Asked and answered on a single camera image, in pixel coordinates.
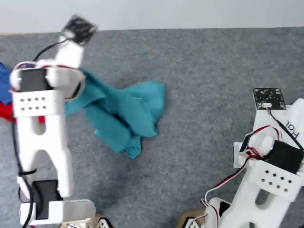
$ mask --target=gray carpet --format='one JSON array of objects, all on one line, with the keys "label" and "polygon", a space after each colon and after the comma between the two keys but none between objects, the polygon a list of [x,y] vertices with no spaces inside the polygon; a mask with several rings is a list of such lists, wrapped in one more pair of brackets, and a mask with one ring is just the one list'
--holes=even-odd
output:
[{"label": "gray carpet", "polygon": [[[57,34],[0,37],[0,61],[31,60]],[[46,56],[51,57],[54,50]],[[68,117],[73,198],[91,199],[115,228],[174,228],[180,214],[201,208],[205,191],[234,171],[232,143],[252,129],[251,88],[281,87],[285,100],[304,97],[304,28],[98,32],[83,67],[118,88],[157,79],[167,84],[160,135],[143,140],[131,160],[93,136],[82,113]],[[19,227],[10,124],[0,121],[0,223]],[[55,177],[42,154],[41,178]],[[231,201],[241,177],[211,194]],[[304,190],[281,227],[304,223]]]}]

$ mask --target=red cloth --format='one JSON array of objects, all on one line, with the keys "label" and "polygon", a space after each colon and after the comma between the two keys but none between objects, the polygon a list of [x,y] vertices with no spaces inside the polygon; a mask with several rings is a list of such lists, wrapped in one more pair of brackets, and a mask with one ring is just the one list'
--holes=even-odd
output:
[{"label": "red cloth", "polygon": [[[3,117],[4,119],[11,121],[11,109],[12,104],[5,106],[2,102],[0,102],[0,117]],[[39,123],[44,123],[45,119],[44,116],[39,117]]]}]

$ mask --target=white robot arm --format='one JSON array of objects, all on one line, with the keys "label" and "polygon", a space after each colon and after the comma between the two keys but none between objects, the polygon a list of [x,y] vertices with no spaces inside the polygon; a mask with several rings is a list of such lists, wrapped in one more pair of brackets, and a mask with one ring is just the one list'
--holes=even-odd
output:
[{"label": "white robot arm", "polygon": [[[231,204],[220,198],[202,199],[206,206],[204,228],[279,228],[304,185],[304,99],[285,106],[278,102],[284,102],[279,88],[256,88],[254,94],[253,132],[243,142],[234,143],[234,167],[247,171]],[[269,195],[258,205],[262,190]]]},{"label": "white robot arm", "polygon": [[[95,31],[96,26],[74,16],[62,31],[55,59],[22,62],[11,73],[13,113],[18,130],[15,150],[16,144],[19,147],[19,153],[15,152],[19,167],[17,181],[30,200],[21,204],[23,228],[58,223],[93,228],[93,202],[86,199],[63,201],[63,198],[73,194],[64,102],[81,94],[85,86],[85,76],[77,68],[82,61],[83,45]],[[28,64],[31,68],[20,68]],[[38,116],[45,117],[44,132],[40,130]],[[57,180],[36,180],[35,157],[41,150],[50,156],[57,170]]]}]

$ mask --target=black circuit board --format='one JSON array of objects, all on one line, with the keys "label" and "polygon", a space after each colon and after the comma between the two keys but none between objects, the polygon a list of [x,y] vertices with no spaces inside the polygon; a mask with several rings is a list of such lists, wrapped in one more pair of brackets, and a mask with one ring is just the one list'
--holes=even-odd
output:
[{"label": "black circuit board", "polygon": [[78,15],[74,15],[63,28],[62,34],[75,43],[84,46],[96,31],[96,25],[93,25]]},{"label": "black circuit board", "polygon": [[286,105],[280,88],[253,88],[253,97],[257,110],[266,110],[263,103],[271,103],[269,109],[286,110]]}]

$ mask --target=blue towel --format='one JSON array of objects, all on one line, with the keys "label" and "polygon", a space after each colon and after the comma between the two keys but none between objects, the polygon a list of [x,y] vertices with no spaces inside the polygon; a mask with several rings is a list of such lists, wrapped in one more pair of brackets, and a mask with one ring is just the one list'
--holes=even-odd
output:
[{"label": "blue towel", "polygon": [[0,62],[0,102],[8,105],[11,102],[10,73],[11,69],[7,69],[3,63]]},{"label": "blue towel", "polygon": [[79,97],[66,103],[66,115],[84,108],[95,135],[115,153],[135,158],[142,151],[141,137],[158,134],[155,124],[164,112],[165,84],[151,81],[116,89],[81,70],[86,87]]}]

